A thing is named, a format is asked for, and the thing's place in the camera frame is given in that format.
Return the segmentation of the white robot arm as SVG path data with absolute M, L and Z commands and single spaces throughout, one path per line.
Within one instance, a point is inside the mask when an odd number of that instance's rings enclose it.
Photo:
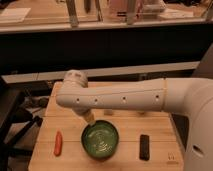
M 213 79 L 158 78 L 90 87 L 79 70 L 65 74 L 56 103 L 86 116 L 92 109 L 164 111 L 189 120 L 184 171 L 213 171 Z

